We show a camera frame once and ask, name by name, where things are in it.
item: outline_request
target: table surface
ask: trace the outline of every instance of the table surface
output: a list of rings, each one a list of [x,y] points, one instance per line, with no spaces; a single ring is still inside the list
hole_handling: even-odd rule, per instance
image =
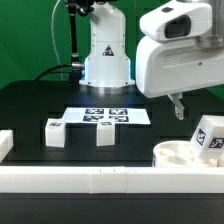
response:
[[[189,118],[179,121],[168,97],[139,92],[80,92],[69,82],[19,81],[0,90],[0,129],[13,129],[15,146],[1,166],[151,166],[153,147],[190,140],[201,116],[224,115],[207,90],[184,94]],[[96,124],[66,126],[63,149],[45,146],[48,118],[67,107],[146,109],[151,125],[116,125],[116,144],[96,147]],[[0,194],[1,223],[222,223],[223,194]]]
[[[151,166],[156,144],[188,141],[203,114],[224,114],[224,103],[206,90],[186,93],[183,101],[190,116],[180,121],[167,96],[102,96],[69,82],[11,83],[0,91],[0,129],[13,129],[15,147],[2,165]],[[47,119],[61,118],[67,107],[146,109],[151,125],[116,124],[115,145],[96,147],[96,124],[68,124],[65,147],[46,147]]]

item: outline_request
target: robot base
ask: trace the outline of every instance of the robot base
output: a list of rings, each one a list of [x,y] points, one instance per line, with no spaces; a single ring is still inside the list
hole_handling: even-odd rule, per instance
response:
[[[127,93],[127,92],[135,92],[136,86],[135,81],[130,81],[126,86],[122,87],[94,87],[90,85],[85,85],[81,83],[82,80],[80,80],[80,89],[82,91],[88,91],[91,93],[97,93],[102,95],[109,95],[109,94],[121,94],[121,93]]]

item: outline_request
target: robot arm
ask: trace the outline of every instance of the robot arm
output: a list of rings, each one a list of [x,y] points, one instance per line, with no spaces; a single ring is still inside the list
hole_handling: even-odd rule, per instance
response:
[[[149,98],[168,95],[179,119],[183,92],[224,83],[223,7],[222,0],[172,0],[141,18],[137,86]]]

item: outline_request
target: white cube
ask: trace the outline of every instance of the white cube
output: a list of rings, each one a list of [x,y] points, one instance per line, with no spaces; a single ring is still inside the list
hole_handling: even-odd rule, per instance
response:
[[[202,116],[191,144],[199,158],[218,159],[224,152],[224,117]]]
[[[115,119],[99,119],[97,124],[96,145],[115,144]]]
[[[64,147],[65,122],[63,119],[48,119],[45,127],[45,139],[46,146]]]

